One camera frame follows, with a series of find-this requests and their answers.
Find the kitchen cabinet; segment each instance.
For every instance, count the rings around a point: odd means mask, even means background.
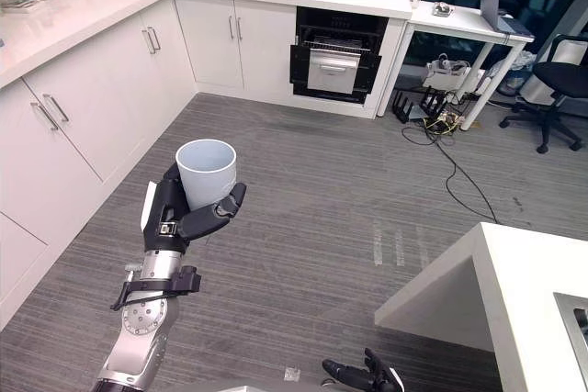
[[[195,93],[174,0],[0,90],[0,329]]]
[[[17,312],[34,284],[18,286],[47,245],[0,213],[0,330]]]
[[[290,93],[289,46],[296,38],[296,7],[235,0],[245,89]]]
[[[153,79],[157,82],[146,116],[157,131],[163,131],[196,94],[196,81],[174,0],[161,0],[141,11]]]
[[[119,168],[134,165],[138,151],[196,93],[174,0],[119,22],[24,79],[105,182],[124,176],[129,170]]]
[[[0,211],[64,249],[97,208],[101,182],[22,80],[0,90],[0,151]]]
[[[28,73],[24,80],[63,134],[106,181],[143,138],[138,107],[156,82],[141,19],[130,17]]]
[[[233,0],[175,0],[199,83],[243,87]]]
[[[291,94],[296,7],[247,0],[175,0],[199,83]]]

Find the office chair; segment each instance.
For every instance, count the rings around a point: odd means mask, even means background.
[[[511,121],[536,122],[541,126],[543,135],[543,143],[537,147],[538,153],[546,153],[549,150],[548,143],[551,129],[555,129],[570,137],[574,141],[570,145],[570,149],[573,151],[577,151],[583,147],[580,137],[560,121],[559,109],[561,103],[568,96],[571,98],[588,98],[588,67],[551,61],[558,45],[564,40],[588,41],[588,37],[557,36],[551,42],[548,60],[533,66],[533,74],[553,89],[553,93],[551,94],[551,97],[554,99],[553,104],[550,106],[529,106],[523,103],[517,103],[513,106],[513,112],[518,113],[523,110],[531,115],[506,117],[499,124],[501,128],[506,128]]]

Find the kitchen counter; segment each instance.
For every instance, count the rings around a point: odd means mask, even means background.
[[[588,243],[481,223],[391,297],[380,326],[494,351],[504,392],[586,392],[554,292],[588,297]]]
[[[49,0],[31,14],[0,17],[0,87],[158,0]],[[257,0],[410,18],[408,0]],[[124,41],[120,43],[124,50]]]

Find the stainless steel sink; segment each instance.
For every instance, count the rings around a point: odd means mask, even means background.
[[[553,294],[588,389],[588,298]]]

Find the white mug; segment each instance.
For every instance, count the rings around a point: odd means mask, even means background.
[[[237,182],[235,149],[220,140],[194,140],[180,147],[175,162],[190,210],[226,197]]]

